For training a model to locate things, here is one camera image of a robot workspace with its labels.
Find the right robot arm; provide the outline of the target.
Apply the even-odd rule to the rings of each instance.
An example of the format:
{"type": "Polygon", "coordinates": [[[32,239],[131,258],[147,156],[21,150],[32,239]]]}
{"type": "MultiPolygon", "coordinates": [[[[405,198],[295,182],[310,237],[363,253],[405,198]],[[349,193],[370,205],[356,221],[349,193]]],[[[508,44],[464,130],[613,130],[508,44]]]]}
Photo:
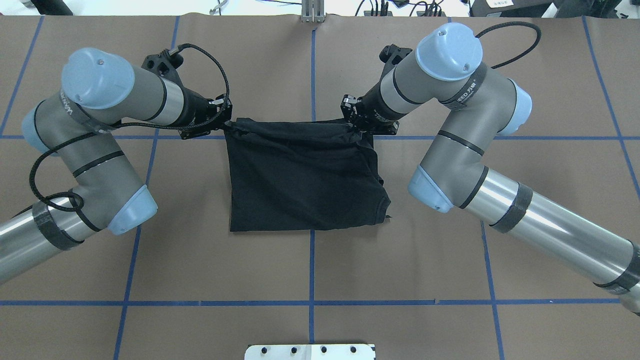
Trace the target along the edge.
{"type": "Polygon", "coordinates": [[[474,34],[462,23],[448,22],[416,48],[386,46],[379,54],[384,68],[378,82],[363,96],[343,96],[343,117],[359,132],[395,135],[401,118],[438,100],[449,114],[416,167],[409,193],[443,214],[454,207],[468,211],[562,262],[638,315],[637,243],[482,163],[495,137],[516,132],[533,107],[531,96],[514,80],[483,62],[480,38],[506,27],[535,30],[524,55],[541,41],[535,23],[499,23],[474,34]]]}

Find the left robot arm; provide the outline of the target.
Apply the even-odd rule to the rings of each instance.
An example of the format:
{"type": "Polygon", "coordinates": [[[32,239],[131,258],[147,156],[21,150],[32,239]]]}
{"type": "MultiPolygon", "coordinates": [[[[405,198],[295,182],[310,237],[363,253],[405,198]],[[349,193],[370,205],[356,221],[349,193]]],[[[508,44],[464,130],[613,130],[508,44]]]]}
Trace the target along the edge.
{"type": "Polygon", "coordinates": [[[113,132],[132,126],[209,135],[231,118],[230,84],[207,98],[183,85],[178,68],[190,43],[148,55],[134,66],[85,47],[70,55],[61,88],[22,121],[40,152],[29,172],[37,201],[1,226],[1,282],[71,250],[102,230],[122,235],[153,217],[158,205],[113,132]]]}

